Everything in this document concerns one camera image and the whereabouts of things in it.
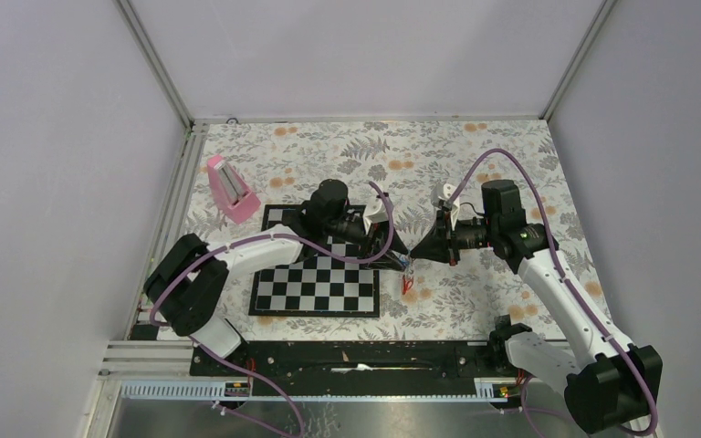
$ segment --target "checkerboard square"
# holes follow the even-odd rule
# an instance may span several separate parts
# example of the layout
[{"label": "checkerboard square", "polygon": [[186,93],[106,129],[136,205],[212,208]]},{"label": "checkerboard square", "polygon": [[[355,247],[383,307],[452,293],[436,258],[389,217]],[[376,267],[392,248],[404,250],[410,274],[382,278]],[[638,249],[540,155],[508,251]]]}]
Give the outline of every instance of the checkerboard square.
[{"label": "checkerboard square", "polygon": [[345,283],[345,271],[334,271],[330,273],[330,282],[332,283]]},{"label": "checkerboard square", "polygon": [[276,273],[273,275],[273,281],[276,283],[286,283],[288,281],[288,270],[276,269]]},{"label": "checkerboard square", "polygon": [[316,310],[329,310],[329,297],[316,297]]},{"label": "checkerboard square", "polygon": [[345,271],[345,283],[359,283],[359,271]]},{"label": "checkerboard square", "polygon": [[315,283],[316,282],[316,271],[315,269],[303,269],[302,270],[302,284]]},{"label": "checkerboard square", "polygon": [[303,269],[315,269],[317,267],[319,267],[319,258],[317,256],[313,256],[302,262]]},{"label": "checkerboard square", "polygon": [[[359,215],[362,206],[349,207]],[[263,230],[295,220],[297,206],[265,206]],[[326,247],[341,256],[358,257],[360,248],[339,238]],[[361,265],[318,254],[299,263],[264,269],[255,276],[249,315],[372,317],[380,315],[379,277]]]},{"label": "checkerboard square", "polygon": [[359,297],[374,297],[374,285],[359,283]]},{"label": "checkerboard square", "polygon": [[329,295],[331,297],[343,297],[345,295],[345,285],[340,283],[330,283]]},{"label": "checkerboard square", "polygon": [[329,297],[329,310],[341,312],[345,308],[345,297]]},{"label": "checkerboard square", "polygon": [[273,283],[273,297],[285,297],[286,284],[287,283]]},{"label": "checkerboard square", "polygon": [[319,260],[316,262],[317,269],[331,269],[331,258],[327,256],[320,256]]},{"label": "checkerboard square", "polygon": [[270,298],[270,309],[271,310],[286,310],[286,297],[271,297]]},{"label": "checkerboard square", "polygon": [[286,296],[299,297],[302,295],[302,285],[300,283],[286,283]]},{"label": "checkerboard square", "polygon": [[359,299],[357,297],[345,297],[345,302],[343,303],[342,307],[345,310],[358,310]]},{"label": "checkerboard square", "polygon": [[288,270],[288,282],[289,283],[300,283],[302,282],[302,270],[289,269]]},{"label": "checkerboard square", "polygon": [[256,297],[256,308],[272,308],[270,304],[271,299],[272,297],[263,297],[261,295]]},{"label": "checkerboard square", "polygon": [[345,297],[357,297],[359,295],[359,285],[356,283],[350,283],[345,285]]},{"label": "checkerboard square", "polygon": [[347,247],[347,244],[331,244],[331,252],[338,256],[345,256],[345,248]]},{"label": "checkerboard square", "polygon": [[260,297],[269,297],[273,295],[272,283],[259,283],[259,289],[256,290]]},{"label": "checkerboard square", "polygon": [[316,283],[316,297],[328,297],[329,288],[329,283]]},{"label": "checkerboard square", "polygon": [[273,281],[276,271],[273,269],[263,269],[259,271],[259,281]]},{"label": "checkerboard square", "polygon": [[302,283],[302,296],[303,297],[314,297],[316,295],[316,284],[315,283]]},{"label": "checkerboard square", "polygon": [[286,297],[286,310],[299,310],[299,297]]},{"label": "checkerboard square", "polygon": [[312,310],[316,308],[315,297],[301,297],[299,299],[299,310]]},{"label": "checkerboard square", "polygon": [[319,269],[316,271],[316,283],[329,283],[331,281],[331,270]]},{"label": "checkerboard square", "polygon": [[346,245],[345,246],[345,256],[347,257],[358,257],[361,254],[361,248],[358,245]]}]

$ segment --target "metal frame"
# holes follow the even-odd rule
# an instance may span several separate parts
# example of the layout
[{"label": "metal frame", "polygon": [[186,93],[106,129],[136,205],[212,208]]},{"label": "metal frame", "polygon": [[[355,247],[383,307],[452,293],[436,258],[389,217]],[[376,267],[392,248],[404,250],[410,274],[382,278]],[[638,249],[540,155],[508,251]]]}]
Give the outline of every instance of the metal frame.
[{"label": "metal frame", "polygon": [[171,173],[171,184],[162,201],[160,222],[152,236],[152,245],[139,277],[139,284],[136,286],[128,325],[125,326],[128,332],[137,322],[148,321],[146,312],[139,311],[139,305],[143,296],[141,279],[146,278],[152,272],[155,262],[158,262],[165,256],[165,253],[170,249],[170,245],[175,242],[181,232],[183,218],[186,215],[186,209],[189,207],[197,166],[203,153],[208,126],[208,123],[196,122],[176,157],[176,163]]},{"label": "metal frame", "polygon": [[160,84],[162,91],[165,93],[165,97],[171,103],[173,111],[175,111],[176,116],[182,122],[186,129],[192,127],[192,115],[189,110],[183,104],[181,99],[181,94],[179,94],[178,89],[173,84],[170,75],[168,75],[168,70],[165,69],[165,65],[160,60],[157,55],[157,50],[154,49],[152,41],[149,39],[149,35],[146,33],[146,29],[143,28],[141,19],[138,18],[138,14],[133,7],[131,0],[114,0],[114,4],[120,10],[122,18],[131,30],[133,39],[138,44],[141,52],[146,57],[146,62],[154,73],[154,78],[157,79],[157,83]]},{"label": "metal frame", "polygon": [[552,97],[549,98],[547,106],[541,112],[541,115],[539,116],[540,119],[545,120],[547,123],[549,123],[549,121],[552,119],[552,116],[555,114],[555,110],[563,100],[566,90],[568,90],[573,78],[579,71],[582,62],[587,57],[587,54],[590,53],[595,40],[601,33],[603,25],[606,24],[612,10],[618,3],[619,0],[603,0],[603,3],[601,3],[601,6],[598,8],[597,14],[595,14],[590,26],[587,28],[587,33],[584,34],[579,46],[576,48],[576,52],[574,52],[573,57],[570,59],[569,65],[566,67],[565,73],[563,73],[563,77],[560,78],[560,82],[558,82],[555,92],[552,93]]}]

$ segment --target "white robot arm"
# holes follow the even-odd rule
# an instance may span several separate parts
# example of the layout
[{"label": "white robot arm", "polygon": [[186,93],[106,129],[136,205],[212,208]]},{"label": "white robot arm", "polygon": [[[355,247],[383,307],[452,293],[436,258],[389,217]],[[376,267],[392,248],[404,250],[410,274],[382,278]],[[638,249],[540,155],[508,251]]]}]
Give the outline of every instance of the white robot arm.
[{"label": "white robot arm", "polygon": [[[490,333],[489,344],[496,353],[497,367],[522,369],[547,383],[564,396],[571,416],[587,433],[648,414],[649,404],[636,378],[610,342],[616,341],[626,353],[655,398],[662,360],[653,347],[633,345],[602,314],[553,241],[554,255],[565,277],[560,274],[546,230],[542,224],[527,223],[514,182],[483,183],[485,213],[470,221],[456,218],[458,202],[449,203],[454,190],[449,184],[434,190],[436,221],[410,256],[453,266],[460,261],[461,250],[492,248],[541,299],[573,353],[551,346],[524,324],[507,323]],[[566,282],[574,286],[573,292]],[[574,294],[582,299],[577,300]],[[584,306],[606,328],[607,336],[593,324]]]}]

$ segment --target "table surface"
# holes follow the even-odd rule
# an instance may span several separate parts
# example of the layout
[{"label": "table surface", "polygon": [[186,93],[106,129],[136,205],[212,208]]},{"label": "table surface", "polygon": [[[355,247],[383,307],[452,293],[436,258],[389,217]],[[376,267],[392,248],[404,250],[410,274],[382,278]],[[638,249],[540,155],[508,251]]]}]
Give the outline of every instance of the table surface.
[{"label": "table surface", "polygon": [[[219,213],[208,186],[206,161],[226,157],[262,204],[301,203],[318,184],[335,178],[349,186],[351,203],[366,203],[377,182],[394,203],[394,222],[412,248],[431,227],[429,202],[437,183],[457,184],[482,151],[513,153],[536,184],[560,249],[598,307],[609,315],[587,242],[571,201],[546,122],[541,120],[321,122],[212,125],[194,181],[183,233],[211,247],[257,233],[264,207],[237,225]],[[479,186],[511,179],[520,187],[529,222],[541,222],[533,195],[517,169],[496,155],[480,164],[461,202],[482,208]],[[464,207],[461,218],[473,215]],[[251,317],[253,275],[225,286],[216,310],[246,340],[487,339],[494,318],[509,314],[545,339],[564,339],[541,301],[490,251],[464,251],[457,266],[414,262],[414,287],[402,295],[400,273],[381,271],[379,318]],[[158,339],[176,339],[162,328]]]}]

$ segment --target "gray leaf print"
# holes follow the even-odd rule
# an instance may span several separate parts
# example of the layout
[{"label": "gray leaf print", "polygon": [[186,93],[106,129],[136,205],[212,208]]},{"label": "gray leaf print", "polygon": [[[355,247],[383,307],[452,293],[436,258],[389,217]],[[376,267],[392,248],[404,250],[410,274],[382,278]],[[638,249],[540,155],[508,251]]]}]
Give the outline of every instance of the gray leaf print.
[{"label": "gray leaf print", "polygon": [[388,175],[388,172],[385,171],[385,168],[382,167],[382,164],[375,164],[370,168],[370,171],[367,172],[367,175],[374,181],[379,182],[385,179],[385,176]]},{"label": "gray leaf print", "polygon": [[367,137],[366,140],[357,138],[350,141],[350,144],[345,147],[345,151],[340,154],[340,157],[369,160],[370,158],[375,158],[378,153],[385,153],[390,148],[388,141],[381,140],[380,137],[377,139]]},{"label": "gray leaf print", "polygon": [[575,213],[561,214],[560,223],[568,226],[568,228],[566,228],[566,235],[568,237],[577,240],[584,239],[584,231],[582,231],[581,224]]},{"label": "gray leaf print", "polygon": [[346,160],[343,164],[340,164],[339,166],[337,166],[337,172],[342,172],[342,173],[345,173],[346,175],[350,175],[359,166],[361,166],[360,162],[357,162],[355,160]]},{"label": "gray leaf print", "polygon": [[539,152],[554,155],[555,145],[552,144],[552,140],[542,140],[541,143],[539,143]]},{"label": "gray leaf print", "polygon": [[388,294],[380,294],[380,309],[382,315],[391,315],[392,318],[400,318],[410,311],[407,306]]},{"label": "gray leaf print", "polygon": [[569,262],[570,268],[576,276],[580,276],[584,271],[590,271],[591,268],[595,267],[592,260],[590,260],[585,254],[582,254],[580,250],[574,250],[574,252],[561,249],[563,254],[566,255],[566,260]]},{"label": "gray leaf print", "polygon": [[408,206],[399,212],[396,229],[414,235],[425,235],[425,232],[431,229],[433,224],[434,210],[431,205],[428,207],[420,205],[417,209]]},{"label": "gray leaf print", "polygon": [[560,162],[558,161],[558,157],[552,156],[545,157],[539,162],[539,167],[547,169],[548,171],[554,171],[559,165]]},{"label": "gray leaf print", "polygon": [[366,130],[387,130],[388,123],[383,123],[381,121],[368,121],[364,123],[364,129]]}]

